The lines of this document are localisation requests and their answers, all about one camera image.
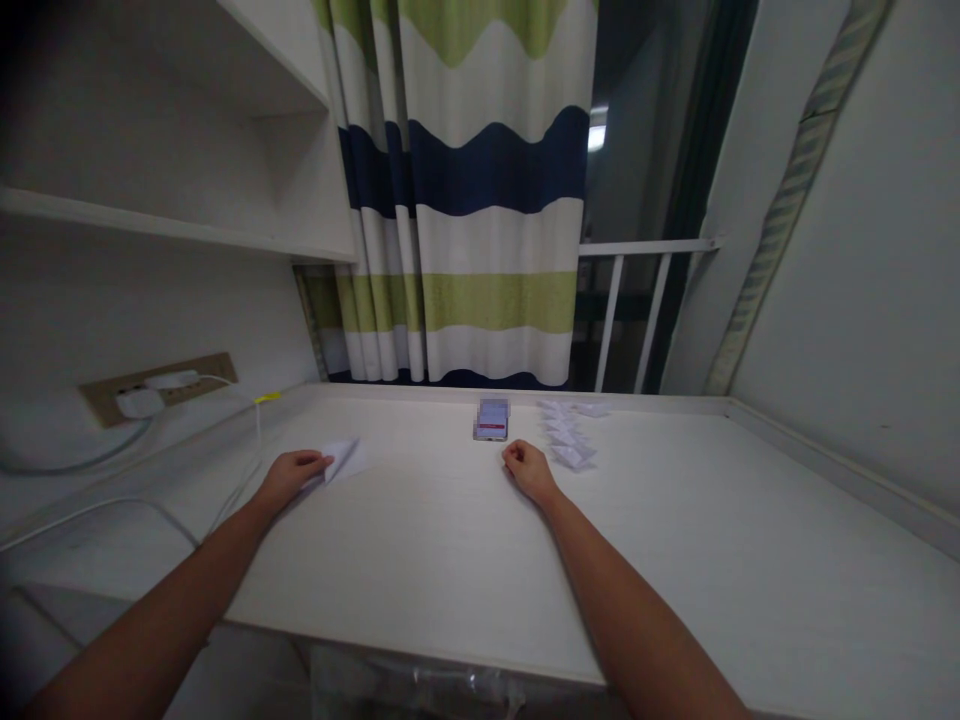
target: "power plug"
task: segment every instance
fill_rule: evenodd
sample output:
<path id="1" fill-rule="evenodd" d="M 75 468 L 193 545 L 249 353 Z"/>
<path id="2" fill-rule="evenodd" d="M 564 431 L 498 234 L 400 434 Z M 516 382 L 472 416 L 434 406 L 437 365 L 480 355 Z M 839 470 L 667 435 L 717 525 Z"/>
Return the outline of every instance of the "power plug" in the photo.
<path id="1" fill-rule="evenodd" d="M 116 400 L 121 414 L 130 420 L 143 420 L 159 415 L 166 407 L 160 393 L 151 388 L 119 393 Z"/>

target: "navy blue stripe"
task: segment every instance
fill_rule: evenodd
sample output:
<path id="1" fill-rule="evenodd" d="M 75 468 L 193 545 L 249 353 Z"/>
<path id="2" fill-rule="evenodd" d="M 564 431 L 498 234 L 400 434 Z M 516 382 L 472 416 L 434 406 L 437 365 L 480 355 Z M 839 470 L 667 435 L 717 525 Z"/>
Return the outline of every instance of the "navy blue stripe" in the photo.
<path id="1" fill-rule="evenodd" d="M 583 199 L 590 116 L 560 111 L 540 142 L 491 123 L 466 145 L 447 147 L 410 121 L 414 197 L 447 215 L 492 207 L 537 213 L 562 197 Z"/>
<path id="2" fill-rule="evenodd" d="M 377 149 L 367 131 L 358 125 L 338 129 L 350 207 L 369 207 L 383 217 L 395 218 L 396 206 L 406 205 L 413 216 L 410 156 L 401 150 L 400 128 L 387 123 L 387 152 Z"/>
<path id="3" fill-rule="evenodd" d="M 517 373 L 505 378 L 488 378 L 486 375 L 480 375 L 473 370 L 451 370 L 444 375 L 438 382 L 430 382 L 428 378 L 424 382 L 415 383 L 410 377 L 410 370 L 400 368 L 399 377 L 396 380 L 376 382 L 367 382 L 365 380 L 354 380 L 349 370 L 338 373 L 330 373 L 330 382 L 350 383 L 354 385 L 432 385 L 435 387 L 461 387 L 478 388 L 481 390 L 546 390 L 557 392 L 567 390 L 567 383 L 563 385 L 544 385 L 533 373 Z"/>
<path id="4" fill-rule="evenodd" d="M 340 129 L 350 207 L 373 208 L 395 218 L 416 204 L 447 215 L 469 215 L 499 206 L 537 213 L 561 197 L 583 199 L 590 116 L 564 108 L 544 133 L 528 143 L 502 123 L 492 123 L 459 148 L 447 147 L 416 120 L 410 121 L 410 152 L 400 128 L 386 123 L 387 152 L 351 125 Z"/>

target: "white cable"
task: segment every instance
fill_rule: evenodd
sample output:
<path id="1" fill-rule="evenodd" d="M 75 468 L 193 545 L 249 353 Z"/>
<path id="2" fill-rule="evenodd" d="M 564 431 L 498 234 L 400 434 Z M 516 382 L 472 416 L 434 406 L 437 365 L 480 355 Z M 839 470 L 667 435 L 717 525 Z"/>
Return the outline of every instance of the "white cable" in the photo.
<path id="1" fill-rule="evenodd" d="M 84 515 L 92 513 L 94 510 L 99 510 L 100 508 L 105 508 L 105 507 L 108 507 L 109 505 L 118 505 L 120 503 L 139 503 L 141 505 L 146 505 L 147 507 L 153 508 L 158 513 L 160 513 L 160 516 L 163 517 L 163 519 L 166 520 L 174 530 L 176 530 L 181 535 L 183 535 L 187 539 L 187 541 L 194 547 L 194 549 L 200 547 L 200 541 L 197 540 L 194 534 L 190 532 L 183 525 L 183 523 L 181 523 L 173 515 L 171 515 L 170 512 L 165 507 L 163 507 L 160 503 L 154 502 L 153 500 L 146 500 L 145 498 L 130 496 L 130 497 L 118 497 L 118 498 L 111 498 L 109 500 L 103 500 L 102 502 L 94 503 L 89 507 L 85 507 L 81 510 L 77 510 L 76 512 L 70 513 L 66 517 L 62 517 L 59 520 L 56 520 L 52 523 L 44 525 L 41 528 L 37 528 L 36 530 L 29 532 L 26 535 L 20 536 L 16 540 L 11 540 L 5 545 L 0 545 L 0 554 L 5 553 L 8 550 L 12 550 L 13 548 L 18 547 L 19 545 L 22 545 L 28 540 L 33 540 L 33 538 L 35 537 L 43 535 L 44 533 L 48 533 L 51 530 L 60 527 L 61 525 L 66 525 L 68 522 L 71 522 L 72 520 L 76 520 L 78 517 L 82 517 Z"/>
<path id="2" fill-rule="evenodd" d="M 253 457 L 250 459 L 250 461 L 247 463 L 246 467 L 244 467 L 244 470 L 240 475 L 240 482 L 233 489 L 233 491 L 231 491 L 231 493 L 227 495 L 226 500 L 223 501 L 223 505 L 220 506 L 220 509 L 217 511 L 216 516 L 213 518 L 213 522 L 210 523 L 210 527 L 207 529 L 207 534 L 203 536 L 203 539 L 206 540 L 208 537 L 210 537 L 213 534 L 213 531 L 217 529 L 220 523 L 225 518 L 230 516 L 231 511 L 237 504 L 237 501 L 243 495 L 243 491 L 246 490 L 247 486 L 250 484 L 250 480 L 253 478 L 254 473 L 256 473 L 257 470 L 260 468 L 260 466 L 263 464 L 263 455 L 262 455 L 263 433 L 260 427 L 260 403 L 258 403 L 256 400 L 254 400 L 250 396 L 241 392 L 239 388 L 237 388 L 236 383 L 231 380 L 222 378 L 219 375 L 201 375 L 200 378 L 206 379 L 206 380 L 219 380 L 220 382 L 224 383 L 231 389 L 234 389 L 238 394 L 242 395 L 251 403 L 253 403 L 253 408 L 256 413 L 256 422 L 257 422 L 257 450 L 254 453 Z M 256 460 L 256 464 L 251 469 L 250 463 L 253 462 L 254 460 Z"/>
<path id="3" fill-rule="evenodd" d="M 150 429 L 150 426 L 153 425 L 153 421 L 156 416 L 147 418 L 142 423 L 139 424 L 136 431 L 128 436 L 122 443 L 116 447 L 111 448 L 105 453 L 97 455 L 94 458 L 89 460 L 84 460 L 83 462 L 75 463 L 74 465 L 65 465 L 58 468 L 18 468 L 7 465 L 6 463 L 0 461 L 0 471 L 3 471 L 7 475 L 20 475 L 22 477 L 39 477 L 43 475 L 70 475 L 72 473 L 80 472 L 81 470 L 88 470 L 96 465 L 106 462 L 110 458 L 116 457 L 128 447 L 133 445 L 137 440 L 142 438 L 147 434 L 147 430 Z"/>

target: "phone screen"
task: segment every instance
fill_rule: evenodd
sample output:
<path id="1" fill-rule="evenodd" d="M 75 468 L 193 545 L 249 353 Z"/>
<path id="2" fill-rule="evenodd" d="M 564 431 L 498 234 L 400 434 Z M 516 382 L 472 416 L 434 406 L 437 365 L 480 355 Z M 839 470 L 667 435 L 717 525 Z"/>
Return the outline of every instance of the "phone screen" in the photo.
<path id="1" fill-rule="evenodd" d="M 477 421 L 473 426 L 474 440 L 506 440 L 510 403 L 506 400 L 481 400 Z"/>

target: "white desk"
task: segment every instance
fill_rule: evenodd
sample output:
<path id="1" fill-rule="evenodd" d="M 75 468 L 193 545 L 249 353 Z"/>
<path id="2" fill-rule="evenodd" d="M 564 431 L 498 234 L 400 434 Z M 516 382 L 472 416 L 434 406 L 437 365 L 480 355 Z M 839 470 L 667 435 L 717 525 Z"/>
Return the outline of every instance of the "white desk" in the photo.
<path id="1" fill-rule="evenodd" d="M 546 445 L 537 396 L 506 394 L 511 438 Z M 602 682 L 551 538 L 501 474 L 503 446 L 471 439 L 478 395 L 295 391 L 268 423 L 268 459 L 360 436 L 375 467 L 273 530 L 227 619 Z M 597 469 L 555 465 L 557 481 L 750 707 L 810 718 L 960 707 L 960 566 L 725 417 L 724 400 L 616 402 L 624 409 L 580 421 Z M 202 533 L 252 450 L 236 440 L 249 423 L 239 416 L 146 463 L 143 494 Z M 124 507 L 15 567 L 32 582 L 135 599 L 188 550 L 148 509 Z"/>

